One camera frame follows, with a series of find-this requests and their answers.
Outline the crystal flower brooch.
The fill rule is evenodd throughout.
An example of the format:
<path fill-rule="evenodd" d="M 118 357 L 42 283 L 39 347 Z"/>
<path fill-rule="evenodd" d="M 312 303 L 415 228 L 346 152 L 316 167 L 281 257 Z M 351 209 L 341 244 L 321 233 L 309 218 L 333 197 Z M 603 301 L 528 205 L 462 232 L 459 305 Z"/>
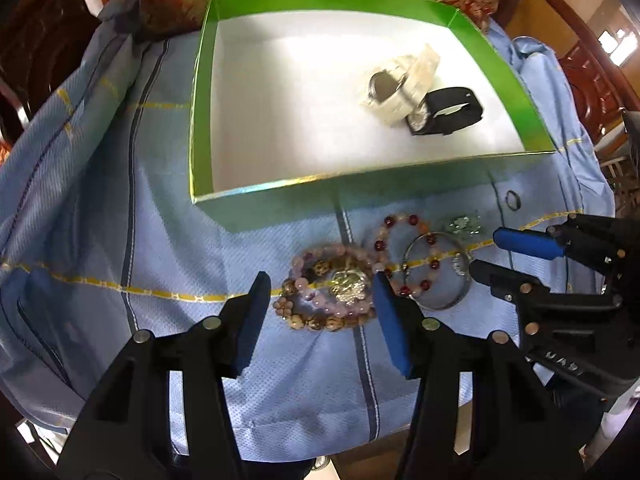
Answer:
<path fill-rule="evenodd" d="M 356 304 L 365 300 L 370 287 L 370 278 L 358 268 L 338 270 L 329 281 L 330 294 L 344 304 Z"/>

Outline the silver metal bangle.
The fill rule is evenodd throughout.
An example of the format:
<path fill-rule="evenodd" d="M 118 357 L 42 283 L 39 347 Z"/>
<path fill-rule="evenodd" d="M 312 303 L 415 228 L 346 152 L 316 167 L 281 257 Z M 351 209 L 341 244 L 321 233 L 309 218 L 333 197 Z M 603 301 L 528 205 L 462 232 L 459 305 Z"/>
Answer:
<path fill-rule="evenodd" d="M 452 309 L 471 288 L 470 263 L 457 237 L 446 232 L 419 234 L 402 254 L 400 293 L 423 310 Z"/>

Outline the black wrist watch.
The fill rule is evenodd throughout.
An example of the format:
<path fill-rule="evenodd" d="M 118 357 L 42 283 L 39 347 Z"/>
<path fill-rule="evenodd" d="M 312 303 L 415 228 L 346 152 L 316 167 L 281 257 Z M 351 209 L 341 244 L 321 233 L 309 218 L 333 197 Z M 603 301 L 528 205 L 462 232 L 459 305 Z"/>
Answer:
<path fill-rule="evenodd" d="M 471 89 L 441 88 L 427 92 L 406 117 L 406 124 L 413 136 L 449 136 L 479 122 L 483 113 L 484 108 Z"/>

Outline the white wrist watch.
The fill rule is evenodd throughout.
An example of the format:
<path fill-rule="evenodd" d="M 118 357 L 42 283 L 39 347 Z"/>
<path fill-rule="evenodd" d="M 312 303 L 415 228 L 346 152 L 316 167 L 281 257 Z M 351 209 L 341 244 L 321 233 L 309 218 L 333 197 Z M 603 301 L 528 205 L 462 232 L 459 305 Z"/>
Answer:
<path fill-rule="evenodd" d="M 377 68 L 369 77 L 362 105 L 383 124 L 409 116 L 434 84 L 440 56 L 426 44 L 418 54 L 405 54 Z"/>

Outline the light blue striped cloth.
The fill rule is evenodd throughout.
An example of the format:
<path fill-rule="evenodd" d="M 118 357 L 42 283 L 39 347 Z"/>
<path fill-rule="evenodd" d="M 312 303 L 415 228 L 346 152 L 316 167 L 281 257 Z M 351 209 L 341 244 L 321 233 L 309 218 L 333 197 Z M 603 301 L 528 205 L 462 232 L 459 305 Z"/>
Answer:
<path fill-rule="evenodd" d="M 570 214 L 615 212 L 570 86 L 541 42 L 482 32 L 553 143 L 536 164 L 503 180 L 231 232 L 190 199 L 201 33 L 142 44 L 138 2 L 103 9 L 78 69 L 1 168 L 1 389 L 32 422 L 70 432 L 138 330 L 185 332 L 244 295 L 260 271 L 278 299 L 283 280 L 319 258 L 354 258 L 369 273 L 399 266 L 419 234 L 451 234 L 474 258 L 556 292 L 600 290 L 578 263 L 506 252 L 491 238 L 502 226 L 542 229 Z M 514 310 L 477 284 L 452 309 L 421 310 L 462 334 L 518 331 Z"/>

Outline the green white cardboard box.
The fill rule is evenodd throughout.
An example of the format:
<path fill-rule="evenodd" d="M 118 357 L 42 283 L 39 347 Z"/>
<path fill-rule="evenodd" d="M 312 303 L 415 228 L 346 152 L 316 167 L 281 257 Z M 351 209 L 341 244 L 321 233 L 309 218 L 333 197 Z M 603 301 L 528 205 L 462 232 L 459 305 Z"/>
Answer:
<path fill-rule="evenodd" d="M 435 88 L 484 108 L 449 136 L 388 126 L 362 101 L 373 72 L 429 44 Z M 503 180 L 553 143 L 509 65 L 433 0 L 209 0 L 195 59 L 189 183 L 231 232 Z"/>

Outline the dark wooden chair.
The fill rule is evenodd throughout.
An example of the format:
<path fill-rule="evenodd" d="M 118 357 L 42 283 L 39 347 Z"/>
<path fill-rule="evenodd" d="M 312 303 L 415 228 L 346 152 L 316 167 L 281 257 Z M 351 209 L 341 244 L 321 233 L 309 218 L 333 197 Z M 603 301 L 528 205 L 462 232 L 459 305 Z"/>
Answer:
<path fill-rule="evenodd" d="M 560 64 L 570 83 L 580 121 L 598 147 L 616 211 L 639 206 L 639 129 L 629 125 L 611 140 L 604 127 L 631 120 L 639 96 L 623 71 L 598 44 L 593 31 L 565 0 L 544 0 L 574 32 L 576 44 Z M 500 0 L 494 19 L 512 21 L 521 0 Z M 14 0 L 1 17 L 1 155 L 26 130 L 36 111 L 79 65 L 98 26 L 85 0 Z"/>

